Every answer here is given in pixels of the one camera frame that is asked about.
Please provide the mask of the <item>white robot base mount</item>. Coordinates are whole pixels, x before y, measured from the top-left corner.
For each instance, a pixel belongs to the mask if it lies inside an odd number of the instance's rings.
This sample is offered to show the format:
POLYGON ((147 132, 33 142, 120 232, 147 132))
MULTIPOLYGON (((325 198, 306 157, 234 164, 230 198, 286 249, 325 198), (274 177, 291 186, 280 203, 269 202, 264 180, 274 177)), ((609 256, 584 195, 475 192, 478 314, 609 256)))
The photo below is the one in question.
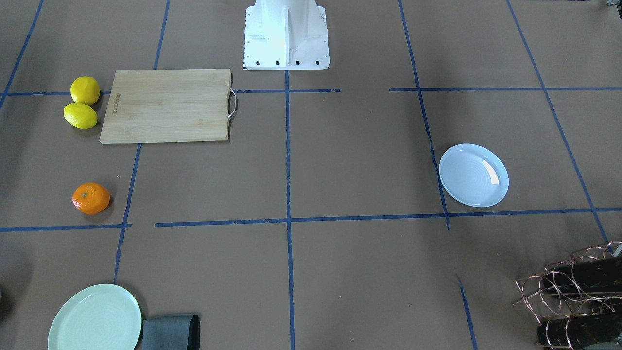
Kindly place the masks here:
POLYGON ((243 69, 330 67, 326 11, 315 0, 257 0, 244 18, 243 69))

